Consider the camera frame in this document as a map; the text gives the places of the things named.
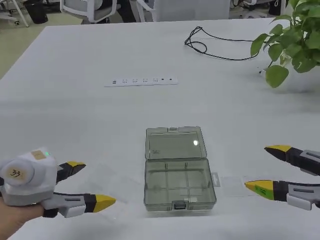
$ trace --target black cable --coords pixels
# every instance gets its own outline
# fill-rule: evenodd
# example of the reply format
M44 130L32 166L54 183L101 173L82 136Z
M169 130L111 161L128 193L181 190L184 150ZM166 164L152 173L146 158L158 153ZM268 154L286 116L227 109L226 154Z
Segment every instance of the black cable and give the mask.
M188 47L192 48L193 50L195 50L196 52L200 53L200 54L204 54L210 57L214 57L217 59L223 59L223 60L231 60L231 61L244 61L244 60L250 60L250 59L254 59L259 53L255 54L254 56L250 56L250 57L246 57L246 58L228 58L228 57L223 57L223 56L216 56L210 53L207 53L208 48L207 45L205 45L203 42L200 41L191 41L191 38L197 34L198 32L204 32L205 34L207 34L208 36L215 38L215 39L219 39L219 40L225 40L225 41L233 41L233 42L249 42L252 43L253 40L241 40L241 39L227 39L227 38L222 38L222 37L217 37L217 36L213 36L209 33L207 33L202 26L197 26L195 29L193 29L189 35L189 37L184 41L184 45L187 45ZM194 47L193 44L200 44L202 46L204 46L205 50L201 51L200 49Z

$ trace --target green leaf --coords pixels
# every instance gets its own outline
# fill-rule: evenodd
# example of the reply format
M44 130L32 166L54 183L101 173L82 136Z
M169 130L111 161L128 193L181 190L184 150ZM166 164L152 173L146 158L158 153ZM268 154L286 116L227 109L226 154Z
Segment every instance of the green leaf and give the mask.
M318 6L319 6L319 3L316 3L316 2L312 2L312 1L303 2L296 6L293 12L293 16L298 16L298 15L307 16L310 9L316 8Z
M268 50L268 54L273 62L277 61L282 53L282 45L280 43L276 43L270 46Z
M315 50L312 53L312 58L313 60L317 61L318 63L320 63L320 50Z
M320 32L313 31L309 39L305 40L305 44L309 49L320 49Z
M289 0L290 5L292 6L293 10L296 8L299 0Z
M298 52L302 50L302 47L296 43L289 45L284 52L290 57L294 57Z
M273 65L266 69L265 80L272 88L275 89L284 82L288 75L288 69L283 66Z
M273 44L274 42L277 42L280 38L281 38L281 36L278 36L278 35L273 35L273 36L269 37L268 41L266 41L266 43L263 47L263 51L266 49L266 47L269 44Z
M313 69L317 62L313 59L306 58L303 51L298 52L292 59L293 68L298 73L306 73Z
M281 24L277 24L272 30L270 31L270 34L274 35L280 35L283 33L283 27Z
M320 6L313 7L309 10L309 18L320 18Z
M262 47L262 44L264 43L265 39L268 36L269 36L268 34L263 33L253 41L253 43L251 44L251 49L250 49L251 56L254 56L257 53L259 53L259 50Z
M289 47L289 45L298 42L301 38L302 31L291 28L281 36L280 43L283 48L286 49L287 47Z
M292 18L291 18L291 16L289 16L289 15L280 15L280 16L275 17L275 18L272 20L271 23L273 23L274 21L277 21L277 20L289 20L289 21L291 21Z

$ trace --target chair backrest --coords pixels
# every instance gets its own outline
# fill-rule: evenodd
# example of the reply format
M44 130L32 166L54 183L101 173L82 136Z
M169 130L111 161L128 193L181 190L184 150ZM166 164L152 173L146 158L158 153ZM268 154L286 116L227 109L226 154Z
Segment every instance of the chair backrest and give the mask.
M155 21L228 19L229 0L154 0Z

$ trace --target plastic box lid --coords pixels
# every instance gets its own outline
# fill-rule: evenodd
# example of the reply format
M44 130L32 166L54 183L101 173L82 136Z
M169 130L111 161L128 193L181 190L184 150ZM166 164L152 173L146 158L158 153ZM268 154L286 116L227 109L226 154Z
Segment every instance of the plastic box lid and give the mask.
M145 140L147 161L207 158L199 126L148 128Z

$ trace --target clear plastic box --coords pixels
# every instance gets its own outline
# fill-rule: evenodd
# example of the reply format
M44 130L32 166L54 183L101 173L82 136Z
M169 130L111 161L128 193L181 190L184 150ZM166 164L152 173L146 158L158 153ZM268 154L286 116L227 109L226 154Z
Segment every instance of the clear plastic box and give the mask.
M145 159L148 211L213 208L217 199L200 127L148 128Z

